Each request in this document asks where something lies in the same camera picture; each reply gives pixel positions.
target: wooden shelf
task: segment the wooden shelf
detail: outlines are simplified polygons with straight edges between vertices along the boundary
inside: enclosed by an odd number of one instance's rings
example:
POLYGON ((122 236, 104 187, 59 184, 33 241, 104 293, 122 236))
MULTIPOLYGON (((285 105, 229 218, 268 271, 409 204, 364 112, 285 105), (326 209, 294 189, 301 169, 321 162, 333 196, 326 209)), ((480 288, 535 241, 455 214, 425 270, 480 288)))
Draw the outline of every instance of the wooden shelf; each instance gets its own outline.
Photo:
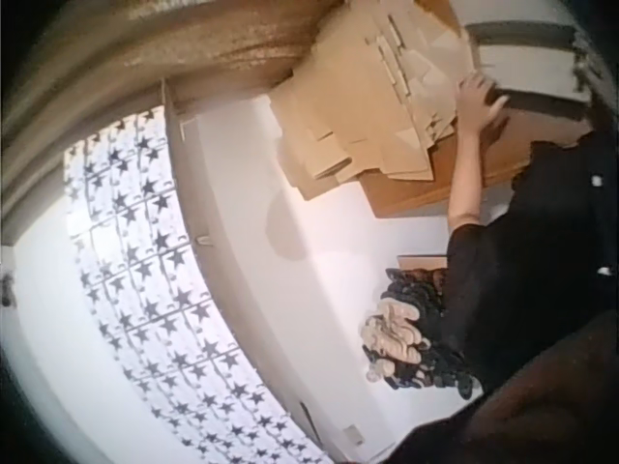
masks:
MULTIPOLYGON (((575 143, 591 130, 585 120, 552 116, 535 111, 508 109, 509 122, 501 137, 484 155, 485 187, 510 181, 529 163, 530 145, 536 140, 575 143)), ((438 142, 430 154, 433 182, 394 181, 379 172, 359 179, 377 218, 415 216, 415 209, 449 197, 456 160, 457 138, 438 142)))

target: electrical outlet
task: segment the electrical outlet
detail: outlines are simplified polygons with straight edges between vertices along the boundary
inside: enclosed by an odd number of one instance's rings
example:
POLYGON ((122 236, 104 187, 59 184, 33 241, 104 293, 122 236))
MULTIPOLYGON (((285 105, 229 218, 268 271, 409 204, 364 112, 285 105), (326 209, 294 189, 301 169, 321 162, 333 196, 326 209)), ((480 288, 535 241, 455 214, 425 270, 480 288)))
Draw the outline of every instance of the electrical outlet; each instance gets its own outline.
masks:
POLYGON ((355 447, 360 447, 363 443, 366 442, 364 436, 361 434, 359 429, 355 425, 350 425, 342 430, 346 438, 352 443, 355 447))

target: hand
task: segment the hand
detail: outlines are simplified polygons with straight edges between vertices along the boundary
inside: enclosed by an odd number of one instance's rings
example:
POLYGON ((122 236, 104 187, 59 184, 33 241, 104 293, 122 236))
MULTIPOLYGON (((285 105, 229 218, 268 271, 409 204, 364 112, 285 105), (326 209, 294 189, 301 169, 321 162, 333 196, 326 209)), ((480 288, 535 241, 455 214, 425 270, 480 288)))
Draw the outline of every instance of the hand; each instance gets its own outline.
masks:
POLYGON ((469 74, 457 90, 457 129, 460 134, 479 135, 493 123, 509 97, 499 97, 486 104, 488 92, 495 83, 480 72, 469 74))

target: black shirt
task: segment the black shirt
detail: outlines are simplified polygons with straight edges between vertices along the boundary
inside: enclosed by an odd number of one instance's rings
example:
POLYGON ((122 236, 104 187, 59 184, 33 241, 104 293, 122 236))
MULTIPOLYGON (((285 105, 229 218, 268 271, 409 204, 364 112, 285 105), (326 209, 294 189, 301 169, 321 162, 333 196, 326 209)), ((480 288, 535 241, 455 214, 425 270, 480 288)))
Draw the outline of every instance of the black shirt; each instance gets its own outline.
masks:
POLYGON ((598 134, 571 149, 534 143, 508 212, 452 234, 442 335, 487 392, 616 307, 616 274, 600 274, 616 272, 616 246, 597 224, 612 222, 608 208, 600 209, 602 189, 614 189, 616 207, 614 146, 598 134), (613 163, 614 174, 607 172, 613 163), (604 175, 596 174, 601 164, 604 175))

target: star patterned curtain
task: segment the star patterned curtain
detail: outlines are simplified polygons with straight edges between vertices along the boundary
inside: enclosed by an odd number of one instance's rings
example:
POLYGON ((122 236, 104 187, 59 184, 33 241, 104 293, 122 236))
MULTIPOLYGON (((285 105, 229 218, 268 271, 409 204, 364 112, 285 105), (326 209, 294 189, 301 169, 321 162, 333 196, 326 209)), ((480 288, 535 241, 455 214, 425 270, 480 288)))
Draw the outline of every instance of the star patterned curtain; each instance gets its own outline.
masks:
POLYGON ((153 416, 208 463, 331 463, 265 387, 198 270, 163 106, 69 148, 65 192, 87 309, 153 416))

